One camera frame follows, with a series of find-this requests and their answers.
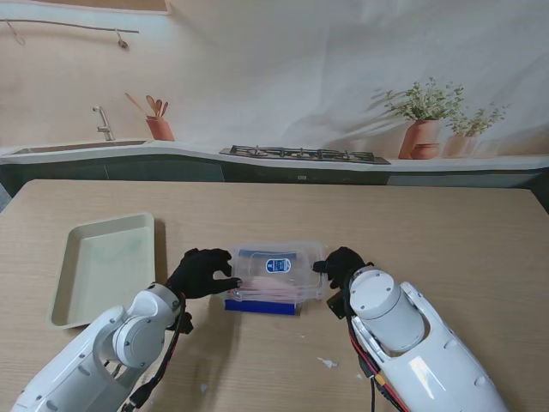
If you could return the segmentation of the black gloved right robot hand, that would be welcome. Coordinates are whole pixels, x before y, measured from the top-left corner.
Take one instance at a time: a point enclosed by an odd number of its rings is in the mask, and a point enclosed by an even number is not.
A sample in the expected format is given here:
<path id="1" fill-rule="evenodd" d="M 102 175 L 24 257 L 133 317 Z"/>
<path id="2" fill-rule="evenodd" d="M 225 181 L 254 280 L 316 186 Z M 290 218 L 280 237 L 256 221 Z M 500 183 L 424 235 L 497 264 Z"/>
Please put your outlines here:
<path id="1" fill-rule="evenodd" d="M 316 261 L 312 265 L 312 270 L 318 274 L 325 274 L 331 289 L 343 289 L 357 270 L 372 265 L 372 262 L 366 263 L 354 250 L 341 246 L 331 252 L 325 260 Z"/>

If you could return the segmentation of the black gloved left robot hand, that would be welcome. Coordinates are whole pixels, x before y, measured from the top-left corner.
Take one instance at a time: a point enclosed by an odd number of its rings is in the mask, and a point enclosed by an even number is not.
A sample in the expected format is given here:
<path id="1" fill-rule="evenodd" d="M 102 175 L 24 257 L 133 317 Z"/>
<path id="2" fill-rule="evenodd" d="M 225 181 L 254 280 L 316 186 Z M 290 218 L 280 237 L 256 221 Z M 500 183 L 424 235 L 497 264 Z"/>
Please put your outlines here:
<path id="1" fill-rule="evenodd" d="M 219 248 L 188 250 L 166 287 L 188 300 L 238 289 L 242 281 L 232 276 L 231 259 L 228 251 Z"/>

